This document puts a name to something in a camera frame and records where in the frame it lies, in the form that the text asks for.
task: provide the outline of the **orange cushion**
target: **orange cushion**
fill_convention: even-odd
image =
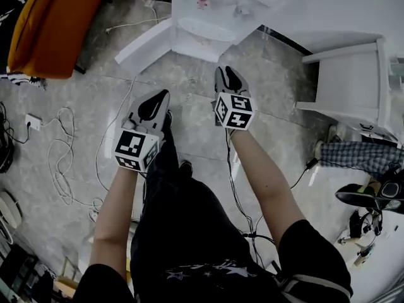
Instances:
[[[39,23],[23,72],[40,78],[69,78],[101,0],[51,0]]]
[[[22,71],[31,55],[32,42],[51,0],[28,0],[14,28],[8,54],[10,71]]]

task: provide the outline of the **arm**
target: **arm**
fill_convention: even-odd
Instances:
[[[138,173],[118,168],[95,224],[90,266],[104,264],[126,279],[126,244]]]
[[[286,178],[251,133],[236,130],[232,142],[279,249],[282,235],[293,223],[304,220],[304,215]]]

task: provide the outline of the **power outlet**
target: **power outlet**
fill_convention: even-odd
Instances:
[[[33,128],[33,129],[35,129],[37,131],[40,131],[40,127],[42,125],[42,119],[41,118],[35,117],[35,116],[31,115],[31,114],[27,114],[25,116],[25,124],[28,124],[29,122],[31,122],[31,126],[30,126],[31,128]]]

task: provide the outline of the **white wall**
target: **white wall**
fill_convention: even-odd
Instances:
[[[384,35],[388,56],[404,55],[404,0],[296,0],[264,25],[312,52]]]
[[[383,232],[376,238],[369,259],[360,268],[350,269],[352,303],[368,303],[375,299],[404,270],[404,215],[384,211],[383,220],[389,237],[386,238]]]

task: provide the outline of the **plaid pants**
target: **plaid pants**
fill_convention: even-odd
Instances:
[[[367,172],[380,181],[390,168],[399,168],[404,151],[390,146],[358,141],[341,141],[335,136],[321,146],[321,166],[348,167]]]

